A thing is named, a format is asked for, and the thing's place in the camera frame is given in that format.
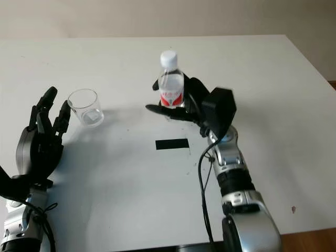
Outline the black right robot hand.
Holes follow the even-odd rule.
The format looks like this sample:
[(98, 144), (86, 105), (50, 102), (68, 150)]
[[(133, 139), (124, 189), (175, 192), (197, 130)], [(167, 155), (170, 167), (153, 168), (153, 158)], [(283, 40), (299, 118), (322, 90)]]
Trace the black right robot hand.
[(200, 127), (200, 135), (207, 137), (209, 127), (205, 122), (205, 113), (202, 109), (202, 101), (209, 95), (209, 91), (197, 78), (189, 78), (184, 74), (184, 107), (167, 108), (162, 102), (158, 105), (147, 104), (145, 107), (154, 113), (167, 116), (173, 120), (189, 121)]

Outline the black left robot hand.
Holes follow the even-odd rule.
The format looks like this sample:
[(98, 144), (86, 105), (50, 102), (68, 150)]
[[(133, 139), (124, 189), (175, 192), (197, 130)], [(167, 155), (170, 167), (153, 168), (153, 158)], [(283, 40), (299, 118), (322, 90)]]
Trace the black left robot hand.
[(16, 165), (20, 175), (47, 178), (57, 167), (63, 152), (62, 135), (67, 132), (70, 106), (65, 101), (55, 118), (49, 119), (57, 89), (50, 87), (31, 109), (29, 125), (20, 136), (16, 149)]

